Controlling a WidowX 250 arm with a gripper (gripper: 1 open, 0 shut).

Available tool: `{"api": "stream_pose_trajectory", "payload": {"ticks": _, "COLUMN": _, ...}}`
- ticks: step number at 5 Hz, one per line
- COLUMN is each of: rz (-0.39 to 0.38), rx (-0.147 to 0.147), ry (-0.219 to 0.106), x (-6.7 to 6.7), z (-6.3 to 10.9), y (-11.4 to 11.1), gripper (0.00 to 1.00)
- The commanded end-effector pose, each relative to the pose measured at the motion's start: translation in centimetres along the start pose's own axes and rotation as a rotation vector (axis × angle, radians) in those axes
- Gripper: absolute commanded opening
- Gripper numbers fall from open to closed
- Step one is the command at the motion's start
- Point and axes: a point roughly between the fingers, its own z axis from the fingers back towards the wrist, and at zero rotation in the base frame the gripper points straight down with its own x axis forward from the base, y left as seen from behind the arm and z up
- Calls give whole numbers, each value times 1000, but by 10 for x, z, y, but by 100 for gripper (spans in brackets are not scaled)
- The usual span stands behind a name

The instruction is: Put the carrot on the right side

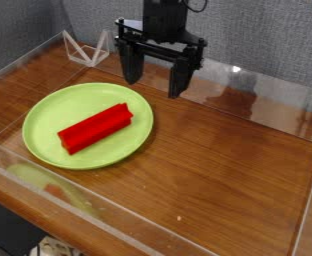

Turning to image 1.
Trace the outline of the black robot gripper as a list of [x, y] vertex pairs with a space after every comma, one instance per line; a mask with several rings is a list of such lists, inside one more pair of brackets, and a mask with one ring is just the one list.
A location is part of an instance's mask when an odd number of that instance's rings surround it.
[[143, 75], [145, 55], [173, 63], [168, 97], [188, 89], [193, 69], [200, 68], [207, 41], [187, 30], [188, 12], [200, 13], [189, 0], [143, 0], [143, 18], [118, 18], [116, 45], [124, 79], [134, 84]]

